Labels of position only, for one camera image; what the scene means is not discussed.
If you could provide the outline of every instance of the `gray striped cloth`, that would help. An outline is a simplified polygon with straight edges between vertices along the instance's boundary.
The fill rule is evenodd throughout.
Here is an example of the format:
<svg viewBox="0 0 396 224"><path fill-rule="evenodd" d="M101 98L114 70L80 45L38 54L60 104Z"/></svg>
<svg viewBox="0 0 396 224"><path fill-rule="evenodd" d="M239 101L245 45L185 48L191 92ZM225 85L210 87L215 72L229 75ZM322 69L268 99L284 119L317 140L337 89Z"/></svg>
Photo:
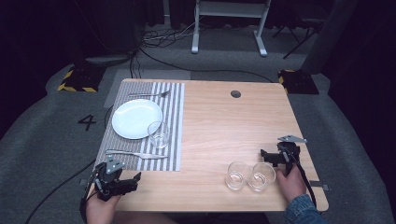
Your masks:
<svg viewBox="0 0 396 224"><path fill-rule="evenodd" d="M113 110L108 120L105 135L100 146L96 164L107 161L105 150L118 149L140 153L151 153L158 155L168 155L168 158L160 160L142 160L132 155L113 155L115 160L125 162L124 169L137 171L180 171L181 157L181 135L184 105L184 83L165 82L131 82L123 80L117 94ZM166 97L158 96L128 96L132 92L160 93L171 90ZM167 123L170 129L170 140L168 146L162 149L155 148L149 138L126 139L119 136L111 125L114 112L124 103L134 99L147 99L157 105L163 111L163 122Z"/></svg>

